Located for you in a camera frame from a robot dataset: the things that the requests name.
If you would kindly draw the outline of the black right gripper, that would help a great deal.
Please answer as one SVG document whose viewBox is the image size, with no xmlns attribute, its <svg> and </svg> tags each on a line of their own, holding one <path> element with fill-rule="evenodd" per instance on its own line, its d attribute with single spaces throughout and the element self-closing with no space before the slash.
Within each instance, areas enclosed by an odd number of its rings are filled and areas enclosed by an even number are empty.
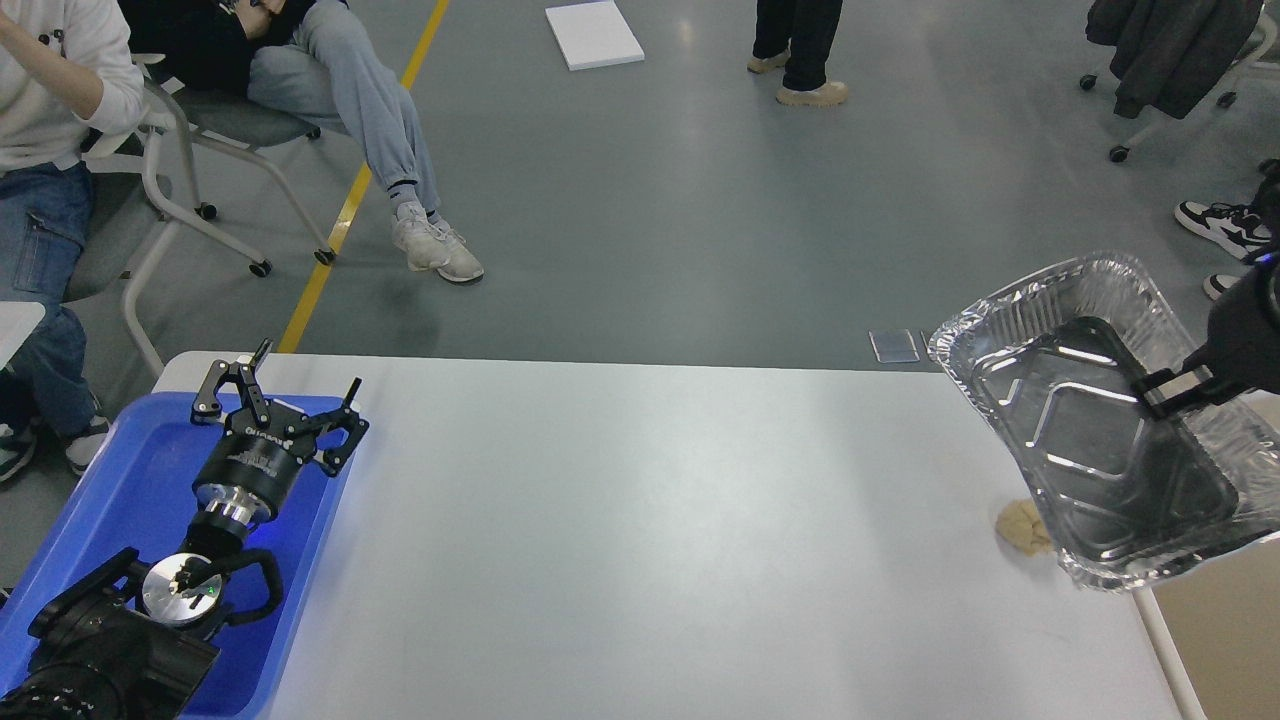
<svg viewBox="0 0 1280 720">
<path fill-rule="evenodd" d="M 1155 420 L 1222 405 L 1239 393 L 1279 392 L 1277 264 L 1258 263 L 1213 301 L 1207 340 L 1185 360 L 1133 380 Z"/>
</svg>

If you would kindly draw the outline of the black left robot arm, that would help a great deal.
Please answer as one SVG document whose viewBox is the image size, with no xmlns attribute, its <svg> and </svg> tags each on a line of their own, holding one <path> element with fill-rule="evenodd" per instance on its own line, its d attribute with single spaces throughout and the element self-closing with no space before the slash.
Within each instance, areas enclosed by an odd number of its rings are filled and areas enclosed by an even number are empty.
<svg viewBox="0 0 1280 720">
<path fill-rule="evenodd" d="M 252 719 L 349 460 L 343 398 L 268 397 L 270 346 L 119 418 L 3 607 L 5 719 Z"/>
</svg>

